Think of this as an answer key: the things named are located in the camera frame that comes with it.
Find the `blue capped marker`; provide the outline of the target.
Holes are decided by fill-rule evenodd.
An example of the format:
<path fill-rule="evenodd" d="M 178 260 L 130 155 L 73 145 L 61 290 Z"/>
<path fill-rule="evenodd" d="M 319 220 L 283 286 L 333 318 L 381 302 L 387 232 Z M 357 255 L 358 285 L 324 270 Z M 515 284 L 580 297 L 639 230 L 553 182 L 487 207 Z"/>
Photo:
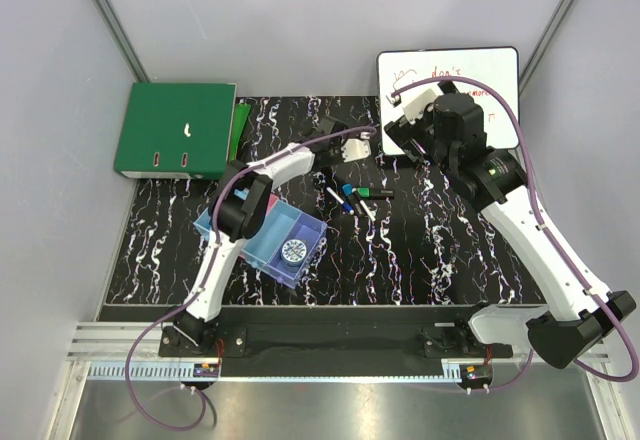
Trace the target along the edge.
<path fill-rule="evenodd" d="M 359 204 L 359 200 L 357 198 L 357 196 L 354 193 L 354 189 L 353 186 L 351 184 L 343 184 L 342 185 L 342 191 L 345 194 L 345 196 L 347 197 L 349 204 L 353 207 L 355 215 L 356 216 L 361 216 L 363 214 L 363 210 Z"/>

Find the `green black marker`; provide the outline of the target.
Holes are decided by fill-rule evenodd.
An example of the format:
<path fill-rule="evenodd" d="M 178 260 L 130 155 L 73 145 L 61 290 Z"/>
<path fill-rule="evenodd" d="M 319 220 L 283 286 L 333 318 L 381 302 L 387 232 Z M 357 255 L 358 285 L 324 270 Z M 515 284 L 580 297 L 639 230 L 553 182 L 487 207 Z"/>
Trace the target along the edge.
<path fill-rule="evenodd" d="M 357 187 L 355 191 L 362 197 L 372 200 L 393 199 L 395 192 L 392 189 Z"/>

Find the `four-compartment colourful organizer tray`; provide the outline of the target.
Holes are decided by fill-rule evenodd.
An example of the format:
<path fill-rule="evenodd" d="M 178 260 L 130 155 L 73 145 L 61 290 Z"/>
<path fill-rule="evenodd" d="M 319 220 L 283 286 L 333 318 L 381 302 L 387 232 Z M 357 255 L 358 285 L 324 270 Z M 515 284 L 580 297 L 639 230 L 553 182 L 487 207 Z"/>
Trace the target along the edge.
<path fill-rule="evenodd" d="M 246 242 L 238 257 L 278 283 L 295 289 L 312 257 L 326 244 L 326 228 L 325 222 L 271 194 L 261 229 Z M 308 249 L 306 259 L 298 267 L 289 267 L 281 260 L 281 247 L 292 238 L 303 240 Z"/>

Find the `round blue tape tin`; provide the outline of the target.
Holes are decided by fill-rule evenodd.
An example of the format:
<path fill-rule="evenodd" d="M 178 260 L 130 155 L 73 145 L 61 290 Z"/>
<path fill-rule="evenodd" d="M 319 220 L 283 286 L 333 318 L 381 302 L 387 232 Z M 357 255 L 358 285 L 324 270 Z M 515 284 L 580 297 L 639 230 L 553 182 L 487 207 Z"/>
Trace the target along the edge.
<path fill-rule="evenodd" d="M 308 255 L 306 243 L 301 239 L 292 238 L 285 241 L 280 250 L 281 260 L 289 267 L 300 266 Z"/>

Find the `green ring binder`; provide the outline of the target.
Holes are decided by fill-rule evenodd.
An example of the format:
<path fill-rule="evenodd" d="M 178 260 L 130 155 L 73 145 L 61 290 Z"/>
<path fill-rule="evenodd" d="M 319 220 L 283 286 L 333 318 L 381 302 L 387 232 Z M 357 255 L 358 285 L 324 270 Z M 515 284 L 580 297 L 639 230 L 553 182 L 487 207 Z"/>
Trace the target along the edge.
<path fill-rule="evenodd" d="M 235 103 L 233 83 L 133 84 L 114 171 L 132 179 L 220 179 Z"/>

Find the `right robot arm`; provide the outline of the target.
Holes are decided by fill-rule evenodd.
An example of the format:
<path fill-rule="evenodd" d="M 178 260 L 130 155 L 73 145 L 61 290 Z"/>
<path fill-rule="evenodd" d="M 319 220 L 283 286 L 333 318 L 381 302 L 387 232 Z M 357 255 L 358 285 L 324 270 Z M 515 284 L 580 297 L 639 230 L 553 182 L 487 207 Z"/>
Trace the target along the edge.
<path fill-rule="evenodd" d="M 515 157 L 488 146 L 484 112 L 470 95 L 438 96 L 420 118 L 400 117 L 384 131 L 412 161 L 440 168 L 454 192 L 502 235 L 543 294 L 539 307 L 478 308 L 454 331 L 460 353 L 476 356 L 489 344 L 529 347 L 564 369 L 635 310 L 629 292 L 612 291 L 588 271 L 541 208 Z"/>

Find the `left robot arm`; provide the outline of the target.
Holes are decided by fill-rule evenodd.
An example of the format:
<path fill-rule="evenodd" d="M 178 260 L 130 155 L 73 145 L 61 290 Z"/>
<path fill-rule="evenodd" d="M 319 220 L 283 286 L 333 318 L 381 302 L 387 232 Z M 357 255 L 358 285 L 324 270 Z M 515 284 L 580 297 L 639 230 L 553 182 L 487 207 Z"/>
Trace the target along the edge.
<path fill-rule="evenodd" d="M 222 299 L 246 243 L 262 228 L 272 191 L 313 169 L 346 161 L 343 145 L 362 131 L 326 116 L 298 141 L 257 161 L 228 164 L 209 206 L 209 239 L 194 285 L 173 327 L 196 356 L 215 346 Z"/>

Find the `white pen blue tip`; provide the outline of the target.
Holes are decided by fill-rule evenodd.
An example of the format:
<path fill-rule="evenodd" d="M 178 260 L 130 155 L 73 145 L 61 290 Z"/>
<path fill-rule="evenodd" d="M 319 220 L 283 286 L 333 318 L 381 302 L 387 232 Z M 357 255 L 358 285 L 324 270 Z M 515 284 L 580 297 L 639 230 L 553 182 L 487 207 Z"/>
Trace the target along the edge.
<path fill-rule="evenodd" d="M 346 201 L 344 201 L 336 191 L 334 191 L 330 187 L 326 187 L 325 190 L 332 198 L 334 198 L 336 200 L 336 202 L 338 202 L 340 204 L 340 206 L 346 212 L 349 212 L 350 214 L 353 212 L 353 208 L 351 207 L 351 205 L 349 205 Z"/>

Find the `black marble pattern mat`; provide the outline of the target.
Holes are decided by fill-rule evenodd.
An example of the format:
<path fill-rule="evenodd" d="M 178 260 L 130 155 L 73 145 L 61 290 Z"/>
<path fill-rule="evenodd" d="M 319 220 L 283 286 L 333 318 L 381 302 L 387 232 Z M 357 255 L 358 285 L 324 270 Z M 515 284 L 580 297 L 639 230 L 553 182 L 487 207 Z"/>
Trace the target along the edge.
<path fill-rule="evenodd" d="M 346 212 L 343 184 L 392 189 L 364 198 L 375 222 Z M 189 293 L 206 248 L 195 229 L 216 186 L 204 180 L 142 180 L 106 289 L 105 304 L 163 307 Z M 427 164 L 385 155 L 287 183 L 280 199 L 323 221 L 326 244 L 295 289 L 238 261 L 224 300 L 230 305 L 540 304 L 544 297 L 504 238 Z"/>

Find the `green folder sheet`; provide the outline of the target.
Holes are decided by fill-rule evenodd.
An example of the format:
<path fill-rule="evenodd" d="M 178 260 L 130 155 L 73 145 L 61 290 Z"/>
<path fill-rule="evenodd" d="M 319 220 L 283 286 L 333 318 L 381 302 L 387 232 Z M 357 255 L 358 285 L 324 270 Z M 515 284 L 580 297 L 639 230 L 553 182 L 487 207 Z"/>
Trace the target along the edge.
<path fill-rule="evenodd" d="M 234 109 L 234 116 L 231 128 L 231 138 L 229 142 L 228 160 L 233 161 L 237 157 L 239 143 L 243 131 L 250 115 L 251 106 L 246 103 L 238 103 Z"/>

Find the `white whiteboard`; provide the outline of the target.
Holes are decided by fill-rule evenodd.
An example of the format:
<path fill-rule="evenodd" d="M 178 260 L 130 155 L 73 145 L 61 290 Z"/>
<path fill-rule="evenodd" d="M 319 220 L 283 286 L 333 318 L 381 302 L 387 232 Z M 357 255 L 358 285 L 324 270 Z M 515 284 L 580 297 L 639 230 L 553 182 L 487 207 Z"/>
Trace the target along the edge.
<path fill-rule="evenodd" d="M 393 122 L 390 116 L 393 103 L 391 94 L 394 91 L 426 78 L 463 76 L 495 90 L 518 118 L 518 66 L 518 52 L 514 47 L 380 53 L 377 58 L 377 73 L 383 153 L 388 156 L 404 155 L 384 132 L 384 127 Z M 515 149 L 519 145 L 517 135 L 499 102 L 478 86 L 461 82 L 454 84 L 460 92 L 469 94 L 483 109 L 488 145 L 498 149 Z"/>

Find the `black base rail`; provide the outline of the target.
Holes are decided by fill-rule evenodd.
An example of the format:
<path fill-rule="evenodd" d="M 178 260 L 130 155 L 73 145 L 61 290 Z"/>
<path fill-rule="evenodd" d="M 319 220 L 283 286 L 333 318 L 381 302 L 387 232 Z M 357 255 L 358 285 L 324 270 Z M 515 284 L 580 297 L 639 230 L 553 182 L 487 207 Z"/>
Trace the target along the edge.
<path fill-rule="evenodd" d="M 162 358 L 221 356 L 227 377 L 427 377 L 443 359 L 495 359 L 533 350 L 564 369 L 575 357 L 572 323 L 542 305 L 225 306 L 203 324 L 203 345 L 171 320 L 156 328 Z"/>

